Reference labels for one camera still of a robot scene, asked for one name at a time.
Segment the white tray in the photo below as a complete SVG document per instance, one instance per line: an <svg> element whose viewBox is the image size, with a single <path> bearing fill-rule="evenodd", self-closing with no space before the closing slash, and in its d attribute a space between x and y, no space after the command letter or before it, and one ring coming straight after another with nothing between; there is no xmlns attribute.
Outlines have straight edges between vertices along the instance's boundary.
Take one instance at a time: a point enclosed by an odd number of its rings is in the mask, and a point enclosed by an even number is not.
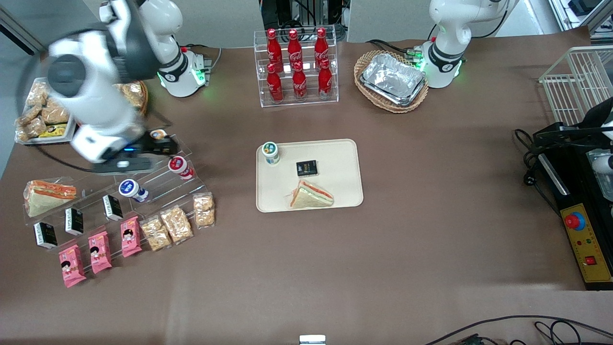
<svg viewBox="0 0 613 345"><path fill-rule="evenodd" d="M362 177L356 142L351 139L305 141L277 144L281 160L266 162L262 146L256 151L256 206L260 212L304 211L309 209L355 207L362 204ZM292 209L292 191L298 187L296 163L317 161L318 176L306 177L334 196L330 207Z"/></svg>

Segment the white wire basket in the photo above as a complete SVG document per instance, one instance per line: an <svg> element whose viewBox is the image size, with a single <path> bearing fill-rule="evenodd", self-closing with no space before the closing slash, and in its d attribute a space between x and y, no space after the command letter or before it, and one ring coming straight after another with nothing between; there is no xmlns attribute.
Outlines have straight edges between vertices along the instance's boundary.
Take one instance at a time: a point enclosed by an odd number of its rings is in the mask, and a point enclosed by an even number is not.
<svg viewBox="0 0 613 345"><path fill-rule="evenodd" d="M593 106L613 95L613 45L570 48L540 78L556 122L583 121Z"/></svg>

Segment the red switch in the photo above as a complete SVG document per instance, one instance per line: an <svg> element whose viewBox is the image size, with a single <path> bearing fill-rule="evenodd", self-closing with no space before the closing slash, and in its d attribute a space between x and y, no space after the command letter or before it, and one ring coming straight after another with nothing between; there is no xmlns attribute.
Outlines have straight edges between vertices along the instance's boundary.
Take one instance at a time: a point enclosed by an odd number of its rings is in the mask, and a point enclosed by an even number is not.
<svg viewBox="0 0 613 345"><path fill-rule="evenodd" d="M592 266L596 264L596 258L595 257L585 257L585 264L588 266Z"/></svg>

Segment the table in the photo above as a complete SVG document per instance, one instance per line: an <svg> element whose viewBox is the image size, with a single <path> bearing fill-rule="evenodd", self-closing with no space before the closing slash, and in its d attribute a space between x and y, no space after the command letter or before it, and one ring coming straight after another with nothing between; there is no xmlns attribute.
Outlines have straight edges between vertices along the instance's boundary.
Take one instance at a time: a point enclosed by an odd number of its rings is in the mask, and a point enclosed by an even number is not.
<svg viewBox="0 0 613 345"><path fill-rule="evenodd" d="M0 181L0 339L295 344L322 333L329 344L423 344L508 314L611 329L613 293L583 291L560 221L522 185L523 148L512 140L514 128L532 133L549 123L537 78L587 44L584 29L474 40L453 84L430 90L406 115L376 108L353 84L368 44L340 45L338 104L261 109L250 49L225 50L211 86L190 98L152 80L150 106L194 151L218 224L71 289L58 259L22 225L21 193L31 179L82 174L17 145ZM259 145L339 138L357 142L361 206L257 211ZM49 150L83 163L70 147ZM475 331L537 340L529 320Z"/></svg>

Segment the wicker basket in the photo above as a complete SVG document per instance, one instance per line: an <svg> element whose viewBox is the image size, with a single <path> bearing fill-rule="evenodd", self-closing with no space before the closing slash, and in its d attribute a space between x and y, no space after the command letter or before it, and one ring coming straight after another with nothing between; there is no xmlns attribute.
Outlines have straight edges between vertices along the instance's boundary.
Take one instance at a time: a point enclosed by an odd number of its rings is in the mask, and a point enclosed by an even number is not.
<svg viewBox="0 0 613 345"><path fill-rule="evenodd" d="M382 54L382 53L388 53L388 54L392 55L394 58L398 59L399 61L401 61L403 63L406 63L406 64L410 64L410 62L407 59L405 59L404 57L402 57L402 56L400 56L400 55L398 55L396 53L386 52L384 50L373 50L372 52L368 52L368 53L362 55L362 57L357 60L356 65L353 67L353 78L354 78L354 82L356 83L357 88L374 105L378 106L381 109L385 109L385 110L387 110L389 112L393 112L395 114L403 114L403 113L409 112L409 111L417 108L417 106L420 105L421 102L423 102L423 100L426 97L426 95L428 95L428 82L427 81L426 81L424 87L421 89L421 91L417 95L417 97L415 97L413 102L408 107L401 107L401 106L398 106L398 105L394 104L389 99L387 99L387 98L379 95L378 93L374 92L373 90L365 87L362 84L362 82L360 82L360 75L362 74L362 72L364 72L364 70L366 69L368 64L370 64L370 61L372 61L373 57L375 57L375 55L377 55L377 54Z"/></svg>

